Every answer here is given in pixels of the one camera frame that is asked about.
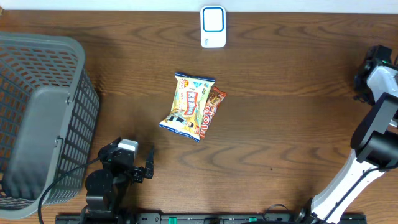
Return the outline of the yellow snack bag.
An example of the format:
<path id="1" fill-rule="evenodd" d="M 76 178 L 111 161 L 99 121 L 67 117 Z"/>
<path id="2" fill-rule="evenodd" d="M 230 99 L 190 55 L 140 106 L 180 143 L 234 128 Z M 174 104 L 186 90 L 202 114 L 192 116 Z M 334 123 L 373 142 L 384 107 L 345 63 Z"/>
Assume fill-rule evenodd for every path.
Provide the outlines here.
<path id="1" fill-rule="evenodd" d="M 198 142 L 203 112 L 216 80 L 178 72 L 175 78 L 177 86 L 172 107 L 159 126 Z"/>

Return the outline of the grey plastic shopping basket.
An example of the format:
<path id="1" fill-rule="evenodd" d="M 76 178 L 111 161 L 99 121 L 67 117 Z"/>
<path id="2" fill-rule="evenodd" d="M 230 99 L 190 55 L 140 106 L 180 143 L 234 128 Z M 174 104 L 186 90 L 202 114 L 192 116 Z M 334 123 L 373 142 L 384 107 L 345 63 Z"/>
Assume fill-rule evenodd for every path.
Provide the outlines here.
<path id="1" fill-rule="evenodd" d="M 1 217 L 81 189 L 100 100 L 69 37 L 1 33 Z"/>

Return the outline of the brown chocolate bar wrapper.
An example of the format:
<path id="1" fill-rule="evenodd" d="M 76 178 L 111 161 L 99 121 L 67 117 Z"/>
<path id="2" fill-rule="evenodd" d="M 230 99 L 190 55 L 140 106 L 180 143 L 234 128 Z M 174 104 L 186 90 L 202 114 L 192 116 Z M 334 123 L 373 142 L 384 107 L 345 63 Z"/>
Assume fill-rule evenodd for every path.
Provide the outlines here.
<path id="1" fill-rule="evenodd" d="M 211 124 L 213 117 L 215 116 L 218 107 L 221 102 L 225 99 L 227 94 L 217 87 L 213 87 L 210 91 L 208 100 L 205 105 L 205 109 L 203 110 L 203 119 L 200 128 L 200 138 L 204 139 L 206 132 Z"/>

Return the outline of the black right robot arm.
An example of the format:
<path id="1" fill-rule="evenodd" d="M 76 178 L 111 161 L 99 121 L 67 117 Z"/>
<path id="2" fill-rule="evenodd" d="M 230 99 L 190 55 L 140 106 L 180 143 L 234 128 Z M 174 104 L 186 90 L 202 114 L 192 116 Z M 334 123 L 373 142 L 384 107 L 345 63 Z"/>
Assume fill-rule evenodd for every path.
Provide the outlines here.
<path id="1" fill-rule="evenodd" d="M 339 223 L 356 197 L 374 180 L 397 168 L 397 60 L 392 50 L 375 45 L 354 77 L 357 99 L 371 110 L 351 138 L 348 160 L 328 186 L 311 198 L 295 223 Z"/>

